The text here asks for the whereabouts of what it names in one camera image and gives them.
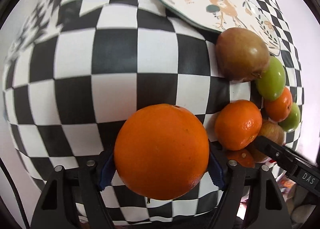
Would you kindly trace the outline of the dark orange-brown fruit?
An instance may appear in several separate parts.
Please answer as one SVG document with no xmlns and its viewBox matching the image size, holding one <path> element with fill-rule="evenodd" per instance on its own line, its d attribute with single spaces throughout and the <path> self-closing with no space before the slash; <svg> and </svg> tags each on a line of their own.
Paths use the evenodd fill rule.
<svg viewBox="0 0 320 229">
<path fill-rule="evenodd" d="M 246 168 L 255 167 L 255 162 L 252 155 L 245 148 L 238 151 L 226 151 L 225 155 L 228 158 L 228 160 L 235 160 L 243 167 L 246 167 Z"/>
</svg>

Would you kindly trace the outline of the red-yellow apple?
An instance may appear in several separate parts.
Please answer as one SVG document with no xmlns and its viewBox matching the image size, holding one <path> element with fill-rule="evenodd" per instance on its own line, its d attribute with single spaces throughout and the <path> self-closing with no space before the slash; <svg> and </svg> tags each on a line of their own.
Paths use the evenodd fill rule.
<svg viewBox="0 0 320 229">
<path fill-rule="evenodd" d="M 269 120 L 264 119 L 258 136 L 264 136 L 274 143 L 283 146 L 285 144 L 285 133 L 283 129 Z M 253 143 L 250 143 L 246 149 L 250 152 L 255 163 L 265 163 L 271 158 L 260 152 Z"/>
</svg>

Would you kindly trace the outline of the large orange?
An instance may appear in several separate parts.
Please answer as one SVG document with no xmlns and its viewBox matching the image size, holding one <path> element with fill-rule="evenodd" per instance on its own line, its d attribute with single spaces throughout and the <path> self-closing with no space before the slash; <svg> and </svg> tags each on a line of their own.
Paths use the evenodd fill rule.
<svg viewBox="0 0 320 229">
<path fill-rule="evenodd" d="M 156 200 L 178 198 L 193 189 L 207 170 L 209 141 L 199 119 L 169 104 L 144 107 L 125 121 L 114 147 L 123 183 Z"/>
</svg>

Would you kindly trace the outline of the green apple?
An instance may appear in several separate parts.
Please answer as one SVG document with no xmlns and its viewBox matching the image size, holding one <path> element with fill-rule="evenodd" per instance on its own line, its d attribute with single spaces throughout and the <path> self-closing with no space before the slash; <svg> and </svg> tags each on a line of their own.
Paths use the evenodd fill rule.
<svg viewBox="0 0 320 229">
<path fill-rule="evenodd" d="M 294 102 L 287 118 L 278 123 L 278 125 L 286 132 L 295 131 L 300 123 L 301 112 L 298 105 Z"/>
<path fill-rule="evenodd" d="M 255 81 L 259 94 L 268 101 L 279 98 L 286 83 L 285 70 L 281 62 L 270 56 L 270 64 L 261 77 Z"/>
</svg>

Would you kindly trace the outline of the small tangerine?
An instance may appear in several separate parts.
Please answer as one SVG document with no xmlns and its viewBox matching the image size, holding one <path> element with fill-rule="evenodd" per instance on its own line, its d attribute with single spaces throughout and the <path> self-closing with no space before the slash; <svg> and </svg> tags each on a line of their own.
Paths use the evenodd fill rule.
<svg viewBox="0 0 320 229">
<path fill-rule="evenodd" d="M 217 141 L 230 151 L 242 150 L 259 134 L 263 118 L 259 108 L 248 100 L 229 103 L 217 116 L 214 132 Z"/>
<path fill-rule="evenodd" d="M 281 122 L 288 117 L 292 104 L 292 94 L 290 90 L 285 87 L 281 96 L 276 100 L 264 100 L 264 109 L 271 120 Z"/>
</svg>

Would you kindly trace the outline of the brown-green round fruit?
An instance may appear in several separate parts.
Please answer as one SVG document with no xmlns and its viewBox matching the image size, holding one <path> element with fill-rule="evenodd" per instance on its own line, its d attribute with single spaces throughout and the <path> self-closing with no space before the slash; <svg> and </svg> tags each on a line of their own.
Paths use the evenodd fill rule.
<svg viewBox="0 0 320 229">
<path fill-rule="evenodd" d="M 239 27 L 227 29 L 218 36 L 215 56 L 222 75 L 234 82 L 260 78 L 267 71 L 271 58 L 257 34 Z"/>
</svg>

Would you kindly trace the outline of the floral ceramic plate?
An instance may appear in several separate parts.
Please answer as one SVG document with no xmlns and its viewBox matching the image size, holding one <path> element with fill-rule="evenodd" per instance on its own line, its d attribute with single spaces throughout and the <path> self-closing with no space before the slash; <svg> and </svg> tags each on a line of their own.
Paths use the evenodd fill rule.
<svg viewBox="0 0 320 229">
<path fill-rule="evenodd" d="M 280 42 L 272 22 L 249 0 L 160 0 L 178 17 L 202 30 L 221 33 L 245 28 L 258 35 L 273 56 L 280 54 Z"/>
</svg>

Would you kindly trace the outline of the black white checkered cloth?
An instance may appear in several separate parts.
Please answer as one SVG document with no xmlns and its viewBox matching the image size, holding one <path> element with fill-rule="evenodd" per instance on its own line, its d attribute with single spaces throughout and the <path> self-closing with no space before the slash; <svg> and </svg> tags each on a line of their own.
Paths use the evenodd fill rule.
<svg viewBox="0 0 320 229">
<path fill-rule="evenodd" d="M 39 0 L 3 76 L 10 133 L 32 182 L 43 189 L 55 166 L 85 166 L 148 105 L 188 109 L 210 139 L 230 101 L 260 106 L 254 83 L 218 73 L 214 45 L 159 0 Z"/>
</svg>

